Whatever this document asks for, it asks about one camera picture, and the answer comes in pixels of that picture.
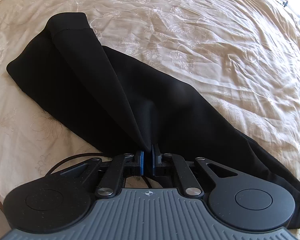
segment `ridged surface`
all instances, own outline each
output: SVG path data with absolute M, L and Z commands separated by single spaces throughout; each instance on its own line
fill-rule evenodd
M 293 240 L 287 230 L 249 234 L 216 221 L 201 200 L 182 197 L 176 189 L 128 189 L 99 200 L 76 225 L 53 234 L 14 229 L 3 240 Z

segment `wire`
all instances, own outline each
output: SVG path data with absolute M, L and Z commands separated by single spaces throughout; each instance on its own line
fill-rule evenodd
M 145 181 L 145 183 L 147 184 L 148 188 L 152 188 L 150 181 L 148 180 L 148 178 L 146 176 L 141 176 L 143 178 L 143 180 Z
M 48 176 L 50 175 L 51 173 L 53 173 L 55 171 L 56 168 L 58 168 L 59 166 L 61 166 L 62 164 L 68 162 L 68 161 L 71 161 L 73 159 L 76 159 L 76 158 L 80 158 L 80 157 L 86 157 L 86 156 L 104 156 L 104 157 L 109 157 L 108 155 L 105 155 L 103 153 L 80 153 L 80 154 L 77 154 L 77 155 L 73 155 L 73 156 L 70 156 L 68 158 L 65 158 L 63 159 L 62 161 L 58 162 L 56 165 L 54 165 L 48 172 L 45 176 Z

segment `black garment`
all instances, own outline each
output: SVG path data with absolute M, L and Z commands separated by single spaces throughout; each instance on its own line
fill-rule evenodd
M 44 110 L 109 156 L 149 153 L 158 143 L 162 153 L 205 156 L 284 187 L 296 201 L 289 227 L 300 227 L 300 182 L 281 163 L 192 86 L 101 46 L 84 13 L 53 16 L 7 71 Z

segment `bed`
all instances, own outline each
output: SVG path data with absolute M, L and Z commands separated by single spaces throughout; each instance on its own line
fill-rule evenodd
M 192 85 L 300 180 L 300 30 L 272 0 L 0 0 L 0 201 L 60 160 L 98 152 L 6 72 L 66 11 L 84 12 L 102 45 Z

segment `metal screw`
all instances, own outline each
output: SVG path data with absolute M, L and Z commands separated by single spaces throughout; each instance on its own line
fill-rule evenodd
M 201 190 L 197 187 L 189 187 L 186 189 L 186 193 L 190 196 L 197 196 L 201 194 Z
M 101 196 L 109 196 L 113 193 L 113 190 L 108 187 L 102 187 L 98 189 L 98 194 Z

